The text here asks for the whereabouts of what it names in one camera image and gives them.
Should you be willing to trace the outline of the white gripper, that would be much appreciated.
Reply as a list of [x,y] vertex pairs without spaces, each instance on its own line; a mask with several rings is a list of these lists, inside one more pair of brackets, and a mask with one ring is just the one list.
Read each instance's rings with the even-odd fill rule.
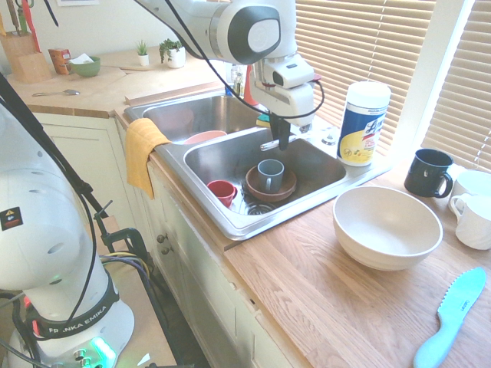
[[265,87],[259,82],[251,86],[254,100],[266,107],[269,113],[269,124],[273,140],[279,140],[279,149],[288,147],[291,124],[297,127],[309,125],[314,113],[314,93],[310,84],[285,89],[278,85]]

